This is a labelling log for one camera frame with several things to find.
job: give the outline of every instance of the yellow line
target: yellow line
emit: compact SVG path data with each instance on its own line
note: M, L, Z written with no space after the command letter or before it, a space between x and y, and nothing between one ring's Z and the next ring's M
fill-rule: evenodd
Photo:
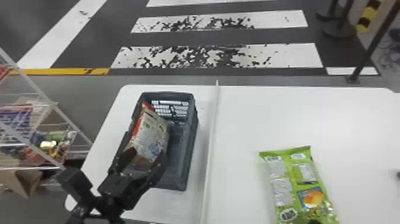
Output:
M22 69L25 74L40 75L40 76L58 76L58 75L91 75L102 76L106 75L109 68L67 68L67 69ZM10 74L18 74L17 71L12 71Z

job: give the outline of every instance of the crosswalk stripe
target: crosswalk stripe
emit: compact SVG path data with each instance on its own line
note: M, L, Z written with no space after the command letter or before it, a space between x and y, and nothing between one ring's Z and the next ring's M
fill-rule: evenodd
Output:
M124 46L111 68L321 68L314 43Z
M162 7L172 5L199 5L212 3L228 3L228 2L258 2L258 1L275 1L275 0L150 0L147 7Z
M346 76L354 72L355 67L327 67L326 72L330 76ZM361 76L377 76L378 71L374 67L364 67L360 73Z
M79 1L18 61L18 65L27 69L50 68L106 1Z
M141 17L132 33L307 27L302 10Z

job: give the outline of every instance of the black pole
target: black pole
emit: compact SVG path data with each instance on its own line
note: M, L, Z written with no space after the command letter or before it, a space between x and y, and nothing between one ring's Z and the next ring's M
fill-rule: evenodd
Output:
M332 0L330 4L323 2L322 7L317 10L317 18L321 20L332 20L340 18L342 8L338 4L339 0Z
M337 23L337 28L341 29L343 28L343 26L345 25L345 23L347 22L347 18L349 16L351 7L354 4L354 0L347 0L345 8L343 9L343 13L341 18L339 19L339 22Z
M348 21L348 16L354 0L347 0L339 21L330 21L323 25L323 32L333 39L353 38L357 34L355 27Z
M389 11L386 19L380 26L378 32L375 34L374 39L372 39L370 46L368 47L367 52L364 54L362 60L360 61L357 68L354 70L351 76L346 77L348 83L359 83L358 76L360 75L361 71L363 70L367 61L371 58L372 53L378 47L380 41L386 34L387 30L389 29L390 25L393 23L394 19L398 15L400 11L400 0L396 0L395 4L393 5L392 9Z

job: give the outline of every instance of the white tabletop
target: white tabletop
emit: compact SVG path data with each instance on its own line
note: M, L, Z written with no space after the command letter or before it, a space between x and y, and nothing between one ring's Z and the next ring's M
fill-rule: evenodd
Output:
M141 93L158 91L190 92L195 97L199 125L187 189L185 192L178 192L152 188L143 195L134 210L125 212L122 217L158 223L196 223L200 220L199 209L203 200L208 134L214 109L213 86L124 86L118 93L82 170L93 183L92 192L99 195L97 187L107 175L124 132L129 127L133 110ZM73 198L68 196L65 201L67 210L71 210L75 205Z
M275 224L258 152L303 145L341 224L398 223L397 103L386 89L221 87L205 223Z
M198 136L187 191L151 189L124 218L198 223L202 214L202 223L275 224L267 167L258 152L311 145L341 224L398 222L400 100L387 89L220 87L214 114L211 86L125 86L82 167L93 192L146 91L193 93ZM75 205L70 197L65 204L68 209Z

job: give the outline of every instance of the product packaging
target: product packaging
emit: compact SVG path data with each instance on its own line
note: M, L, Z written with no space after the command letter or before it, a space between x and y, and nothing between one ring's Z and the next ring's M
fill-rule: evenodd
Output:
M132 138L126 146L126 149L134 147L137 151L133 165L151 166L161 151L167 152L169 137L168 122L144 102Z
M310 147L260 152L270 171L277 224L338 224Z

